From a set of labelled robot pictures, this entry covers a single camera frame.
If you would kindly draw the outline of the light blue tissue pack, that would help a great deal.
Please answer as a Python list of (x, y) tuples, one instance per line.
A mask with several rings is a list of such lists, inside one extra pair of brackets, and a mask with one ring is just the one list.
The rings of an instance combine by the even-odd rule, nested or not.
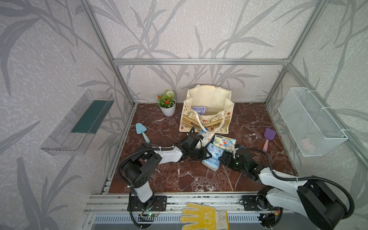
[(212, 143), (209, 143), (207, 145), (206, 150), (210, 152), (213, 155), (213, 157), (207, 160), (203, 160), (202, 164), (215, 172), (219, 169), (220, 166), (219, 158), (223, 155), (224, 150), (215, 146)]

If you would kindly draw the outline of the purple tissue pack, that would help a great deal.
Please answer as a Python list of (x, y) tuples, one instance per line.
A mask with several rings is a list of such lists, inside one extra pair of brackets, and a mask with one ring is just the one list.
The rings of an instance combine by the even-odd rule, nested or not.
[(205, 116), (207, 113), (207, 108), (203, 106), (193, 106), (192, 109), (202, 116)]

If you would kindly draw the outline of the cream floral canvas bag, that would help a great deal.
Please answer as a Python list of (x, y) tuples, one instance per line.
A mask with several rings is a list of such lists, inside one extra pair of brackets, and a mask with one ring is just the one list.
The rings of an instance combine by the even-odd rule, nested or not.
[[(206, 107), (206, 115), (199, 115), (193, 106)], [(189, 132), (194, 128), (195, 132), (228, 134), (234, 106), (231, 91), (212, 85), (197, 85), (187, 91), (179, 131)]]

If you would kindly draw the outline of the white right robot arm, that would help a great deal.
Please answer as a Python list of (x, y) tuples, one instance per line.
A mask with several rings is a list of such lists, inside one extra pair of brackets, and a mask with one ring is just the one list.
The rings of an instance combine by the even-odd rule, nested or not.
[(297, 177), (256, 163), (253, 148), (240, 148), (219, 157), (222, 165), (264, 185), (258, 192), (261, 204), (287, 209), (307, 217), (321, 230), (333, 230), (343, 219), (352, 216), (355, 203), (350, 193), (338, 183), (318, 176)]

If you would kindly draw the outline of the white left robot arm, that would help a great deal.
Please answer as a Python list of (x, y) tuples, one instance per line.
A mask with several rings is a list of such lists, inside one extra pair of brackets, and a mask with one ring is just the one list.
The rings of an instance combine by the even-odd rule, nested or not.
[(134, 153), (123, 159), (117, 167), (118, 177), (127, 184), (140, 203), (151, 202), (154, 193), (149, 180), (161, 164), (184, 161), (202, 161), (212, 154), (201, 144), (203, 137), (189, 133), (182, 141), (171, 147), (154, 147), (143, 143)]

